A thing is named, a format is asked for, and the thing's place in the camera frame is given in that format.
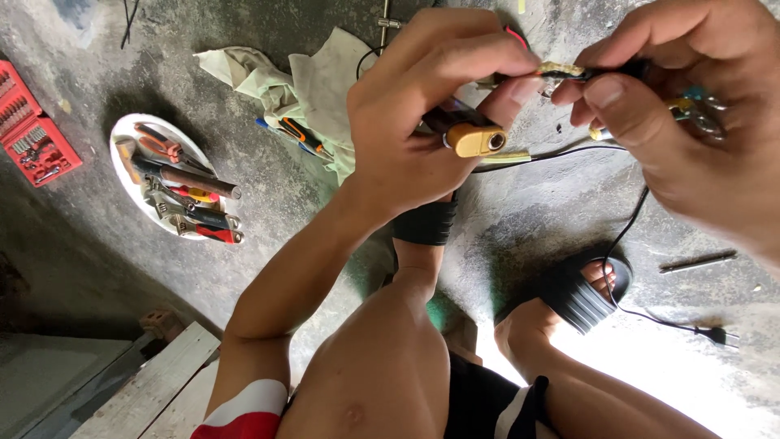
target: cloth rag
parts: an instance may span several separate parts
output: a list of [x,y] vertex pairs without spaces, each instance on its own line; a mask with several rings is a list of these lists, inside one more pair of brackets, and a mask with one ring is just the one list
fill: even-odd
[[[336,172],[340,186],[355,170],[346,94],[355,84],[357,63],[370,49],[354,35],[335,27],[313,56],[288,57],[292,75],[277,69],[253,48],[228,47],[195,56],[201,69],[234,91],[259,99],[270,127],[279,127],[279,120],[289,117],[309,129],[324,149],[316,155],[325,162],[325,169]],[[361,70],[369,69],[376,60],[376,55],[369,55]]]

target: hand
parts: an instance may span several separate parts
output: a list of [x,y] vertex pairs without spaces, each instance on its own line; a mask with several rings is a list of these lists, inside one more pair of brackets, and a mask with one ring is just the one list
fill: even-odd
[[[413,135],[420,118],[464,84],[494,72],[526,75],[538,64],[492,12],[420,11],[349,90],[356,168],[344,185],[359,188],[385,221],[454,191],[480,158],[458,157],[440,135]],[[511,78],[477,110],[508,128],[542,85]]]
[[[641,163],[669,211],[780,269],[780,36],[754,0],[659,0],[631,12],[576,63],[617,67],[649,58],[655,91],[620,74],[562,84],[572,124],[604,124]],[[692,137],[658,93],[699,84],[729,106],[725,141]]]

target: white plate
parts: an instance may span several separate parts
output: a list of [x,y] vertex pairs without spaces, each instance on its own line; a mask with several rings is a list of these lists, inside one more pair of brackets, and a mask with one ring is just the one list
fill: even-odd
[[[179,128],[174,127],[173,125],[160,119],[159,117],[151,116],[148,114],[140,114],[140,113],[128,114],[127,116],[124,116],[119,121],[117,121],[116,125],[114,125],[114,128],[111,130],[111,137],[108,140],[109,143],[108,146],[111,149],[111,161],[114,163],[114,171],[116,172],[117,177],[119,177],[119,181],[122,183],[122,186],[125,188],[125,191],[127,191],[127,194],[130,196],[133,202],[136,203],[138,209],[140,209],[141,212],[145,213],[150,220],[154,221],[157,225],[167,230],[169,233],[178,236],[179,234],[178,232],[176,232],[176,228],[168,220],[160,219],[157,216],[157,212],[155,212],[154,207],[144,202],[144,192],[147,190],[146,183],[142,181],[140,186],[133,184],[133,181],[130,179],[130,175],[127,174],[127,170],[125,170],[125,166],[122,164],[122,160],[119,158],[119,152],[116,149],[116,142],[133,138],[136,140],[137,152],[139,152],[141,155],[143,155],[148,159],[152,159],[157,162],[162,162],[161,155],[154,154],[153,152],[149,151],[148,149],[144,148],[143,146],[137,143],[138,139],[141,137],[141,134],[135,130],[136,123],[143,123],[144,125],[148,125],[151,129],[166,136],[172,141],[179,143],[180,145],[182,145],[182,150],[184,150],[184,152],[193,156],[198,162],[202,163],[207,168],[214,170],[214,167],[211,165],[211,162],[209,162],[208,158],[200,150],[200,148],[198,148],[197,145],[195,145],[195,142],[193,142],[192,139],[187,137],[187,135],[184,134]],[[195,170],[182,163],[177,163],[177,164],[173,164],[170,162],[165,162],[165,163],[170,166],[174,166],[177,168],[181,168],[183,170],[190,171],[192,173],[201,173],[198,170]],[[162,182],[163,184],[168,183],[174,186],[179,185],[177,183],[173,183],[167,180],[163,180]],[[216,209],[221,212],[228,212],[225,205],[225,199],[223,197],[219,198],[219,202],[211,203],[211,204],[200,203],[199,206],[209,207],[211,209]],[[205,236],[201,236],[198,234],[186,234],[183,235],[182,237],[186,239],[192,239],[195,241],[208,239]]]

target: tool tray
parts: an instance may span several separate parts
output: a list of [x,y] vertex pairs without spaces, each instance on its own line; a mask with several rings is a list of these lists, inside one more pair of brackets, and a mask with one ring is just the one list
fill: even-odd
[[35,187],[81,165],[10,62],[0,60],[0,146]]

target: orange-handled pliers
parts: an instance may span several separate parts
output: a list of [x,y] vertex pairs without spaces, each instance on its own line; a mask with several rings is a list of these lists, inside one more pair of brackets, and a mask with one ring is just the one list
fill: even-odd
[[171,163],[184,163],[193,168],[214,175],[214,171],[198,162],[191,155],[184,152],[182,145],[171,141],[166,136],[158,133],[143,123],[136,123],[135,130],[141,134],[138,139],[143,147],[152,151],[154,154],[164,155]]

